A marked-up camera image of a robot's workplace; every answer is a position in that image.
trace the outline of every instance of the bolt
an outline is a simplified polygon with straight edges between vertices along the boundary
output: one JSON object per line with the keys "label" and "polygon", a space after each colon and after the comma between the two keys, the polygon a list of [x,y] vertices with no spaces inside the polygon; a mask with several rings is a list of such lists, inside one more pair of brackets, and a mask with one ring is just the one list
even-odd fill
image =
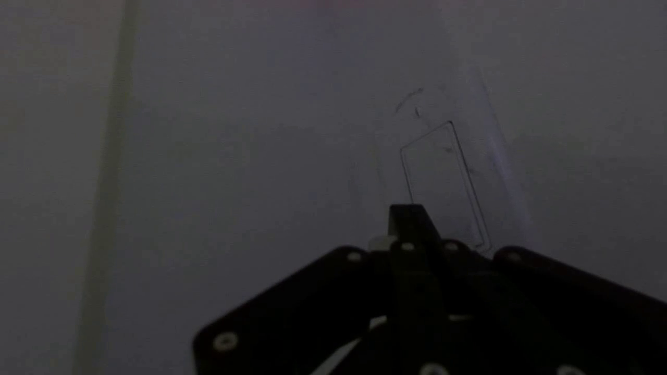
{"label": "bolt", "polygon": [[384,322],[387,322],[387,317],[386,317],[386,315],[372,318],[372,321],[369,321],[369,326],[377,326],[377,324],[384,324]]}
{"label": "bolt", "polygon": [[510,254],[507,254],[507,259],[512,261],[512,263],[521,263],[523,261],[520,251],[510,251]]}
{"label": "bolt", "polygon": [[459,243],[456,242],[444,242],[444,250],[459,251]]}
{"label": "bolt", "polygon": [[579,367],[560,364],[557,375],[586,375]]}
{"label": "bolt", "polygon": [[236,346],[237,346],[237,333],[234,331],[219,333],[213,339],[215,352],[230,352],[230,350],[236,350]]}
{"label": "bolt", "polygon": [[462,321],[473,321],[471,315],[449,315],[451,322],[462,322]]}
{"label": "bolt", "polygon": [[449,375],[449,370],[439,363],[426,363],[420,375]]}
{"label": "bolt", "polygon": [[402,247],[405,251],[417,250],[413,242],[405,242],[400,247]]}
{"label": "bolt", "polygon": [[350,261],[350,263],[361,263],[361,259],[362,259],[362,255],[361,255],[358,251],[350,251],[350,254],[349,254],[349,261]]}

